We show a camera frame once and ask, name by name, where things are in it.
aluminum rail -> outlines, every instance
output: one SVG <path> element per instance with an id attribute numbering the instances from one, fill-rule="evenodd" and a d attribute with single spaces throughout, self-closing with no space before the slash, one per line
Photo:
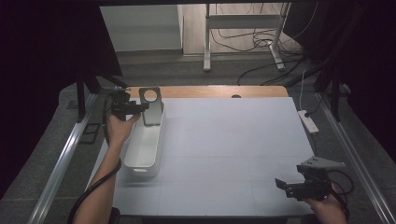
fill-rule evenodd
<path id="1" fill-rule="evenodd" d="M 75 124 L 72 132 L 70 133 L 70 136 L 67 139 L 66 144 L 64 145 L 61 156 L 59 157 L 59 160 L 56 162 L 56 165 L 53 168 L 52 174 L 50 175 L 47 185 L 46 187 L 44 187 L 44 190 L 41 193 L 37 204 L 35 205 L 35 209 L 33 210 L 33 213 L 30 216 L 28 223 L 36 224 L 44 222 L 47 213 L 50 210 L 53 199 L 55 198 L 56 192 L 58 191 L 58 188 L 64 178 L 67 167 L 72 160 L 73 154 L 78 144 L 78 140 L 84 132 L 85 126 L 87 125 L 88 119 L 90 118 L 92 108 L 96 99 L 96 94 L 90 94 L 90 96 L 88 97 L 85 116 L 81 123 Z"/>
<path id="2" fill-rule="evenodd" d="M 316 93 L 316 96 L 320 101 L 321 96 L 318 93 Z M 325 97 L 323 97 L 323 103 L 324 104 L 321 104 L 321 107 L 327 119 L 329 120 L 330 124 L 332 125 L 333 129 L 335 130 L 335 134 L 341 141 L 341 144 L 343 145 L 346 155 L 348 156 L 352 167 L 354 168 L 359 180 L 361 181 L 361 184 L 366 190 L 366 193 L 369 196 L 376 212 L 381 218 L 382 223 L 384 224 L 396 223 L 395 217 L 392 214 L 392 211 L 390 211 L 387 200 L 385 199 L 384 195 L 381 193 L 381 190 L 379 189 L 378 185 L 374 182 L 366 166 L 363 164 L 363 161 L 361 160 L 358 151 L 350 141 L 342 123 L 337 122 L 335 120 L 331 110 L 329 109 L 330 108 L 329 102 Z"/>

white plastic container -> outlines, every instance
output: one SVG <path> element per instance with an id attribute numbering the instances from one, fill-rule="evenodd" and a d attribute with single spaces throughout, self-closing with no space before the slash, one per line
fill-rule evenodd
<path id="1" fill-rule="evenodd" d="M 140 119 L 132 129 L 124 164 L 134 175 L 153 177 L 158 174 L 166 125 L 165 111 L 163 105 L 161 125 L 145 126 L 143 119 Z"/>

gray carpet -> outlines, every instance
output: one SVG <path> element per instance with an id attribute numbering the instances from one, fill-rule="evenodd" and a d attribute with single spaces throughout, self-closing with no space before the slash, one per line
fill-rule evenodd
<path id="1" fill-rule="evenodd" d="M 210 73 L 203 71 L 203 63 L 200 61 L 123 64 L 121 69 L 124 77 L 121 79 L 131 86 L 235 85 L 238 76 L 245 71 L 272 62 L 271 59 L 214 60 Z M 290 68 L 292 65 L 293 63 L 287 64 L 287 68 Z M 287 80 L 300 75 L 310 66 L 313 66 L 313 64 L 308 62 L 302 63 L 289 76 L 275 84 L 283 85 Z M 264 81 L 279 77 L 280 75 L 271 66 L 245 75 L 241 79 L 241 84 L 260 85 Z M 308 78 L 304 81 L 302 108 L 308 111 L 314 110 L 318 105 L 318 100 L 312 90 L 312 83 L 314 81 L 315 77 Z M 102 79 L 100 79 L 100 82 L 103 86 L 113 86 L 111 83 Z M 299 83 L 288 89 L 289 95 L 296 103 L 296 107 L 299 107 L 300 88 Z M 31 215 L 77 119 L 77 110 L 73 109 L 73 106 L 71 106 L 73 104 L 70 104 L 71 101 L 75 100 L 75 86 L 65 88 L 61 92 L 60 103 L 52 122 L 35 148 L 35 152 L 29 161 L 26 162 L 19 176 L 0 202 L 0 220 L 2 220 L 2 223 L 26 223 Z M 103 98 L 95 104 L 96 111 L 101 111 L 102 103 Z M 376 183 L 387 198 L 390 207 L 395 211 L 396 166 L 394 162 L 356 118 L 347 105 L 345 98 L 340 99 L 340 116 L 351 140 L 359 150 Z M 316 155 L 329 160 L 344 161 L 346 163 L 346 169 L 344 171 L 355 182 L 355 191 L 348 196 L 349 208 L 351 210 L 349 223 L 381 223 L 323 111 L 320 109 L 317 113 L 313 114 L 312 119 L 319 128 L 318 134 L 309 137 Z M 101 113 L 93 113 L 89 123 L 100 122 Z M 84 136 L 83 138 L 89 140 L 91 136 Z M 92 144 L 78 145 L 75 156 L 70 163 L 45 223 L 65 223 L 72 204 L 87 185 L 103 139 L 103 134 L 100 131 Z M 348 188 L 348 182 L 344 178 L 340 176 L 334 176 L 334 178 L 342 185 L 345 185 L 346 189 Z M 140 223 L 140 219 L 126 217 L 121 223 Z"/>

power strip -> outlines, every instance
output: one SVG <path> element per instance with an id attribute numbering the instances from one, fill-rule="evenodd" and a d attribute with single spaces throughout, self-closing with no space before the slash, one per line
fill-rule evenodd
<path id="1" fill-rule="evenodd" d="M 317 133 L 319 131 L 317 125 L 315 125 L 314 121 L 310 117 L 306 118 L 305 113 L 305 110 L 298 111 L 298 115 L 300 115 L 300 119 L 303 121 L 305 128 L 309 133 Z"/>

human hand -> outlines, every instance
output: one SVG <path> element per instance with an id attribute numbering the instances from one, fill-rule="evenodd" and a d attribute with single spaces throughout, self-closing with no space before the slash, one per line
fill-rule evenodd
<path id="1" fill-rule="evenodd" d="M 321 224 L 347 224 L 346 216 L 341 204 L 330 194 L 324 201 L 315 199 L 304 199 L 311 205 Z"/>
<path id="2" fill-rule="evenodd" d="M 128 120 L 120 120 L 114 115 L 107 119 L 107 132 L 110 145 L 122 145 L 131 134 L 132 127 L 140 119 L 140 114 L 133 115 Z"/>

